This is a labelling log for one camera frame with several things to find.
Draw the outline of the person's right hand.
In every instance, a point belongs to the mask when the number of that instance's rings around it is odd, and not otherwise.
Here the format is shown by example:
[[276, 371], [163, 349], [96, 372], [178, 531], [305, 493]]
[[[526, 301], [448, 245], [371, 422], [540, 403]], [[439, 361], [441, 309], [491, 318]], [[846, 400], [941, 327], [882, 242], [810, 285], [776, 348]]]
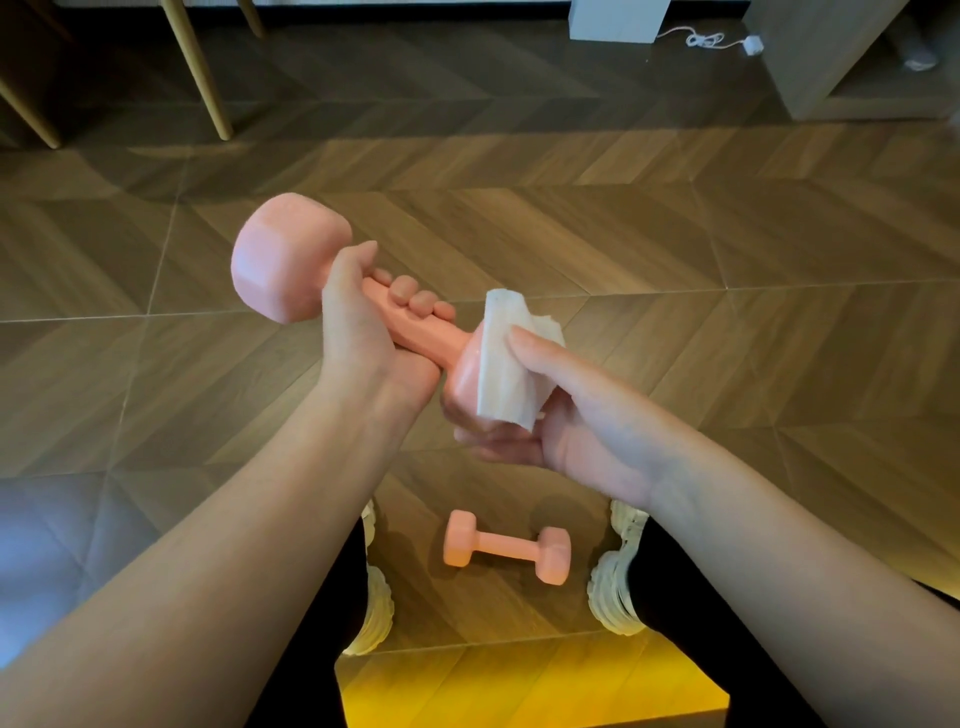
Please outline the person's right hand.
[[653, 513], [656, 491], [683, 483], [711, 443], [645, 395], [594, 365], [589, 394], [559, 386], [528, 432], [502, 423], [456, 426], [455, 439], [489, 462], [544, 468]]

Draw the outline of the person's left hand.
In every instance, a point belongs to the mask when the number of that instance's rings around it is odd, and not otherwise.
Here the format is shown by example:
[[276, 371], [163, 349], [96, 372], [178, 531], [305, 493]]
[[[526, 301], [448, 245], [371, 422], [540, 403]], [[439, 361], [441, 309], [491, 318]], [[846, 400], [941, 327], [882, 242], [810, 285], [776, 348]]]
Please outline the person's left hand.
[[[364, 283], [387, 289], [395, 278], [378, 267]], [[408, 431], [431, 400], [440, 368], [393, 341], [379, 309], [366, 296], [360, 311], [330, 311], [330, 274], [321, 292], [323, 360], [318, 391], [348, 414], [363, 415]], [[421, 288], [400, 309], [417, 319], [432, 314], [439, 296]]]

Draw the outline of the white tissue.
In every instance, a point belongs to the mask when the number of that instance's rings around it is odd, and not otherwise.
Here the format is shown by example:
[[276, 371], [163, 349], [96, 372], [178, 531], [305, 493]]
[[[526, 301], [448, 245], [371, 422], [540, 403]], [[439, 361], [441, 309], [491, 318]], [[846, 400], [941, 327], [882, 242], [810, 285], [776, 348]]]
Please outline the white tissue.
[[488, 291], [479, 348], [476, 416], [531, 432], [556, 383], [528, 370], [516, 357], [508, 341], [514, 327], [566, 346], [558, 321], [531, 314], [521, 293], [503, 288]]

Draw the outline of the pink dumbbell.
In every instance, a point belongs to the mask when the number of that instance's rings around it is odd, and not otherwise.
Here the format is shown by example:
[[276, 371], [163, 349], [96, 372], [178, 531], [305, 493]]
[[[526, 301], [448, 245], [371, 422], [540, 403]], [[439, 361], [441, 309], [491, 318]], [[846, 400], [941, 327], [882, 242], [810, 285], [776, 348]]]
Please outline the pink dumbbell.
[[552, 586], [564, 585], [570, 575], [571, 540], [564, 528], [543, 528], [535, 540], [481, 531], [474, 513], [453, 510], [447, 522], [442, 547], [444, 564], [464, 568], [474, 553], [481, 552], [534, 564], [536, 577]]
[[[231, 259], [234, 287], [251, 309], [291, 324], [323, 317], [322, 292], [339, 251], [354, 245], [350, 223], [338, 212], [296, 193], [262, 203], [239, 232]], [[472, 333], [434, 315], [418, 319], [388, 300], [385, 286], [363, 290], [395, 346], [435, 363], [446, 374], [444, 414], [457, 427], [488, 431], [506, 422], [476, 416], [483, 324]]]

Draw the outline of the person's left forearm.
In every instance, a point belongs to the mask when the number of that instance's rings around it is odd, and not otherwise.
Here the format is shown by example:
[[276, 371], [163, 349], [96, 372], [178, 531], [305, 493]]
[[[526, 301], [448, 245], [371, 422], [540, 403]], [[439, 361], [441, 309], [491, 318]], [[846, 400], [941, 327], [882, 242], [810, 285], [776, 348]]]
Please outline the person's left forearm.
[[0, 673], [0, 728], [242, 728], [423, 407], [393, 386], [320, 383]]

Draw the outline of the person's right forearm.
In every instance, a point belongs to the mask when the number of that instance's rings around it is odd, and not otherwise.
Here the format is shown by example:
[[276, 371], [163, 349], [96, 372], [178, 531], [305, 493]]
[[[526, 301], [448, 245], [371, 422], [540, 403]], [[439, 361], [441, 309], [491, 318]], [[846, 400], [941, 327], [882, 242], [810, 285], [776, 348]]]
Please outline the person's right forearm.
[[960, 728], [960, 610], [695, 430], [644, 509], [830, 728]]

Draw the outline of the person's white right shoe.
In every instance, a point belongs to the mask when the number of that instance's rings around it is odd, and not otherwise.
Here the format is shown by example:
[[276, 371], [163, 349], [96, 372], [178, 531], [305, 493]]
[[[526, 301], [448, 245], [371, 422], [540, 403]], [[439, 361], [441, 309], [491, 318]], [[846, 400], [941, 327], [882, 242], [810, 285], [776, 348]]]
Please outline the person's white right shoe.
[[590, 612], [606, 630], [618, 636], [634, 636], [646, 628], [634, 609], [628, 574], [648, 518], [647, 513], [623, 501], [610, 502], [609, 521], [621, 538], [621, 546], [600, 557], [586, 587]]

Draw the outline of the person's white shoe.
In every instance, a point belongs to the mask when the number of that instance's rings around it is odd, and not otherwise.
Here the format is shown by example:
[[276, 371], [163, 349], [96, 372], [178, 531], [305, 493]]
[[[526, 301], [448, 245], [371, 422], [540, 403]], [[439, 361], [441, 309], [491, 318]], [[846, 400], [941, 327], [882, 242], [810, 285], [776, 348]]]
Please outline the person's white shoe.
[[623, 501], [610, 502], [609, 521], [621, 538], [621, 546], [600, 557], [586, 587], [590, 612], [606, 630], [618, 636], [634, 636], [646, 628], [634, 609], [628, 574], [648, 518], [647, 513]]
[[375, 651], [389, 636], [395, 615], [392, 590], [383, 571], [366, 562], [366, 614], [354, 640], [342, 650], [349, 657], [364, 656]]

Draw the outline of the person's white left shoe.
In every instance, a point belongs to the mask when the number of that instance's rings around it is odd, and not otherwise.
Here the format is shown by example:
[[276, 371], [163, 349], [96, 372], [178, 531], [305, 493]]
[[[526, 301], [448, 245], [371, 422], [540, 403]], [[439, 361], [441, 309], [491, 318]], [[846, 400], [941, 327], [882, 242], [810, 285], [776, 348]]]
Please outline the person's white left shoe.
[[366, 562], [366, 614], [354, 640], [342, 650], [349, 657], [364, 656], [375, 651], [389, 636], [395, 615], [392, 590], [383, 571]]

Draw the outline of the person's black right trouser leg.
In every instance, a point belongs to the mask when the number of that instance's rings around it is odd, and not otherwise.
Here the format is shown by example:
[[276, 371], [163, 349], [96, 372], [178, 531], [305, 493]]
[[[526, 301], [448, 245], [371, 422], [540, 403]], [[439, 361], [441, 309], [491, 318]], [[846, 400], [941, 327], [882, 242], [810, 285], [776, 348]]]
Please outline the person's black right trouser leg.
[[728, 695], [724, 728], [827, 728], [677, 540], [651, 516], [632, 540], [631, 613]]

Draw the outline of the person's black trouser leg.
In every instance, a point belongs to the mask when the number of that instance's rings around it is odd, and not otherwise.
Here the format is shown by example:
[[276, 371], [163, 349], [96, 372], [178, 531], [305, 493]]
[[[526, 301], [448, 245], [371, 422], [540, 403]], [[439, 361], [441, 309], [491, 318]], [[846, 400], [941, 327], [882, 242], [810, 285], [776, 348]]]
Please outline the person's black trouser leg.
[[632, 540], [631, 613], [728, 695], [724, 728], [827, 728], [677, 540], [651, 516]]
[[358, 519], [244, 728], [347, 728], [335, 665], [359, 635], [368, 599], [365, 531]]

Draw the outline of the white box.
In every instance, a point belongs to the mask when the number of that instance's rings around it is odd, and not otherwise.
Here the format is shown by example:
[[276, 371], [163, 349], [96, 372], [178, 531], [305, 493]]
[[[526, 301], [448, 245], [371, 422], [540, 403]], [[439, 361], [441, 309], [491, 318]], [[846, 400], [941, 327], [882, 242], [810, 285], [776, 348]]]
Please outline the white box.
[[652, 44], [671, 0], [571, 0], [572, 41]]

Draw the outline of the person's black left trouser leg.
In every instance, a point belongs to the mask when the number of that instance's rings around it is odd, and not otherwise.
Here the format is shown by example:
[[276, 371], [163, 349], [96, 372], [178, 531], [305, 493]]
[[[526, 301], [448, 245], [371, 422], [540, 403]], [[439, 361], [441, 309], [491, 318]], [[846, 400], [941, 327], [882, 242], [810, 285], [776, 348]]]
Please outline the person's black left trouser leg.
[[358, 519], [244, 728], [347, 728], [335, 665], [359, 635], [368, 599], [365, 531]]

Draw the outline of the wooden cabinet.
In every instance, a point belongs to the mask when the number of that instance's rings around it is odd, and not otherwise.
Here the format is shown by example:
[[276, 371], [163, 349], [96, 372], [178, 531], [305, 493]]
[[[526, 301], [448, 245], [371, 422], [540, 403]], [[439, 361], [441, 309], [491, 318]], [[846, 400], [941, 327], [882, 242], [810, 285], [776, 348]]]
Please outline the wooden cabinet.
[[[912, 72], [884, 32], [918, 21], [938, 65]], [[750, 0], [743, 22], [790, 116], [960, 123], [960, 0]]]

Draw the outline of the white slipper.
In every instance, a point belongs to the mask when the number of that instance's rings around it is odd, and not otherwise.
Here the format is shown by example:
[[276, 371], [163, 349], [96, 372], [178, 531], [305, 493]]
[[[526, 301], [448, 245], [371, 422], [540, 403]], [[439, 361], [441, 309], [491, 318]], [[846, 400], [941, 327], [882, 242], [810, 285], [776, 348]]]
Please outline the white slipper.
[[926, 72], [938, 66], [939, 58], [912, 14], [901, 12], [884, 31], [884, 36], [907, 70]]

